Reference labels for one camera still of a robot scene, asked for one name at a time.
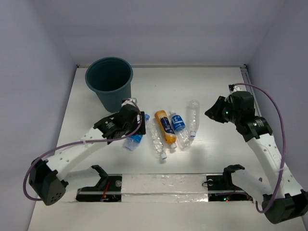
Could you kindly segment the clear bottle white cap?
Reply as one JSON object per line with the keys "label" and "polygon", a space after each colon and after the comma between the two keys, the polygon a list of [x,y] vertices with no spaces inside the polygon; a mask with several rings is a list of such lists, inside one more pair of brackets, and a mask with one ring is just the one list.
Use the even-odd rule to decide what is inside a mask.
{"label": "clear bottle white cap", "polygon": [[200,122],[200,103],[198,100],[191,100],[187,106],[187,130],[190,137],[194,138],[199,129]]}

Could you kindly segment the clear bottle blue label cap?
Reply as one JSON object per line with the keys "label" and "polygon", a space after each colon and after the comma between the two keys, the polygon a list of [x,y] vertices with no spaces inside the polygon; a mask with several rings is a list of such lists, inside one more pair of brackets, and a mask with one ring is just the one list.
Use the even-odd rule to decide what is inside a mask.
{"label": "clear bottle blue label cap", "polygon": [[142,123],[142,125],[141,125],[139,131],[137,132],[137,134],[132,135],[132,136],[125,139],[123,146],[122,146],[125,150],[133,152],[139,146],[143,135],[146,133],[145,125],[148,122],[148,120],[150,119],[150,116],[148,114],[145,114],[143,116],[143,118],[144,118],[144,122]]}

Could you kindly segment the blue label bottle white cap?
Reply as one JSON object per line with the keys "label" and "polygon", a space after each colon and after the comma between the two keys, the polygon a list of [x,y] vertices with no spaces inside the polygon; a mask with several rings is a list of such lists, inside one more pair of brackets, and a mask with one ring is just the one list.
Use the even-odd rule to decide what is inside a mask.
{"label": "blue label bottle white cap", "polygon": [[190,135],[186,129],[184,120],[175,111],[169,111],[171,125],[177,136],[177,142],[182,150],[187,149],[191,145]]}

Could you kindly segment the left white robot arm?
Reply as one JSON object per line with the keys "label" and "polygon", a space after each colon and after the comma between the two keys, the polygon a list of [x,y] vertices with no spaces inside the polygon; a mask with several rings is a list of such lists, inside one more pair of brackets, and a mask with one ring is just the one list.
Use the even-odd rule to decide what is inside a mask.
{"label": "left white robot arm", "polygon": [[73,169],[94,152],[115,141],[145,134],[145,113],[137,106],[126,104],[119,112],[102,118],[82,140],[47,151],[32,161],[23,181],[23,193],[32,201],[50,206],[69,190],[102,192],[101,201],[110,202],[106,192],[116,182],[98,164],[85,170]]}

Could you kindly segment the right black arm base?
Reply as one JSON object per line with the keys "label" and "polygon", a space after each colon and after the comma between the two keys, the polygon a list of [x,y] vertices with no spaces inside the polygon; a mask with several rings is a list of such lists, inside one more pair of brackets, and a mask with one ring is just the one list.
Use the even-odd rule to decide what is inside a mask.
{"label": "right black arm base", "polygon": [[202,186],[207,188],[209,202],[253,201],[250,195],[233,184],[231,173],[237,170],[245,168],[239,164],[230,165],[221,174],[206,176]]}

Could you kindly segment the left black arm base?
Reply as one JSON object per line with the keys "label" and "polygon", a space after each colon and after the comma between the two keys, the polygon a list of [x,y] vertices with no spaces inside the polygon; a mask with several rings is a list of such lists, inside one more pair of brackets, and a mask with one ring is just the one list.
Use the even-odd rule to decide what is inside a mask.
{"label": "left black arm base", "polygon": [[121,202],[122,175],[108,175],[99,165],[91,166],[100,177],[94,186],[78,189],[78,202]]}

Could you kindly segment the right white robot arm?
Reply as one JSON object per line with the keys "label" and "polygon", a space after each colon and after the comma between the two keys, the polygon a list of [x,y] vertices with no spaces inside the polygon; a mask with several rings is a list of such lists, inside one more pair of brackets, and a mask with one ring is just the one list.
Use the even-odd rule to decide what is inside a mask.
{"label": "right white robot arm", "polygon": [[227,97],[220,96],[205,115],[214,121],[235,125],[256,155],[269,181],[269,185],[264,184],[240,164],[229,165],[222,174],[207,177],[206,184],[210,192],[244,191],[254,199],[258,212],[263,213],[272,224],[307,213],[308,193],[294,179],[284,162],[267,120],[256,116],[251,93],[234,91]]}

